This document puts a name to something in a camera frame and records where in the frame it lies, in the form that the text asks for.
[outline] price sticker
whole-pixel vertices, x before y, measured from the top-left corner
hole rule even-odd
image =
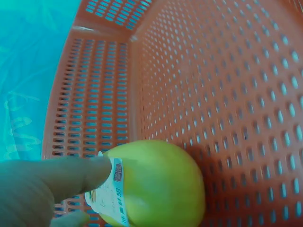
[[[124,170],[122,159],[110,158],[112,170],[108,179],[97,189],[87,192],[85,200],[96,213],[107,215],[128,227],[124,200]]]

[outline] perforated plastic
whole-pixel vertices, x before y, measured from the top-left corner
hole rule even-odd
[[[201,167],[201,226],[303,225],[302,9],[300,0],[83,0],[43,158],[166,140]],[[82,196],[55,213],[74,209],[92,213]],[[89,226],[103,222],[92,214]]]

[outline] basket hole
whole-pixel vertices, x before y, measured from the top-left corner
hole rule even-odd
[[[283,219],[288,220],[288,206],[283,207]]]
[[[268,189],[267,194],[268,194],[268,201],[273,202],[274,201],[274,191],[273,191],[272,187],[270,187]]]
[[[247,185],[247,180],[246,180],[245,174],[241,174],[241,184],[244,187]]]
[[[258,175],[257,175],[257,171],[255,169],[253,169],[251,172],[251,178],[253,180],[254,183],[257,183],[258,182]]]
[[[293,180],[292,187],[293,187],[294,194],[299,194],[299,192],[300,192],[300,184],[299,184],[299,179],[298,178],[295,178]]]
[[[294,105],[293,105],[292,103],[288,103],[287,106],[288,106],[287,109],[288,109],[288,111],[289,111],[289,115],[290,115],[291,117],[295,117]]]
[[[261,193],[260,192],[256,192],[256,201],[257,201],[258,205],[261,205],[262,198],[261,198]]]
[[[261,155],[262,157],[264,157],[264,156],[265,156],[265,147],[264,147],[263,143],[259,143],[259,144],[258,144],[258,149],[259,149],[260,155]]]
[[[298,201],[296,204],[295,204],[295,212],[296,212],[296,216],[297,217],[300,217],[302,215],[302,204],[300,201]]]
[[[259,125],[258,125],[258,122],[257,122],[257,121],[254,121],[254,122],[252,123],[252,126],[253,126],[253,128],[254,128],[255,133],[256,133],[257,135],[259,135],[259,134],[260,134],[260,127],[259,127]]]
[[[294,133],[295,133],[295,135],[296,135],[297,140],[298,140],[298,141],[301,141],[303,135],[302,135],[302,129],[301,129],[301,126],[300,126],[300,125],[296,125],[296,126],[294,127]]]
[[[286,147],[290,146],[291,141],[290,141],[288,132],[286,132],[286,131],[282,132],[282,140]]]
[[[232,186],[233,189],[236,188],[236,180],[233,176],[231,177],[231,186]]]
[[[282,114],[282,111],[280,109],[276,109],[275,111],[275,116],[276,116],[276,120],[282,124],[284,122],[284,119],[283,119],[283,114]]]
[[[253,153],[252,153],[252,149],[251,148],[247,148],[247,158],[249,161],[253,161],[254,160],[254,156],[253,156]]]
[[[269,179],[270,178],[270,170],[267,165],[262,167],[262,175],[264,179]]]
[[[276,170],[276,175],[282,175],[283,166],[282,166],[281,160],[276,160],[275,161],[275,170]]]

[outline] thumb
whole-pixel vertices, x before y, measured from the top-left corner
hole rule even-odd
[[[75,211],[55,218],[50,227],[83,227],[89,222],[89,215],[83,211]]]

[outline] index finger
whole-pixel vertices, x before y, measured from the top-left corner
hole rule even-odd
[[[31,171],[48,186],[55,202],[60,202],[99,187],[108,178],[111,163],[107,157],[63,157],[36,162]]]

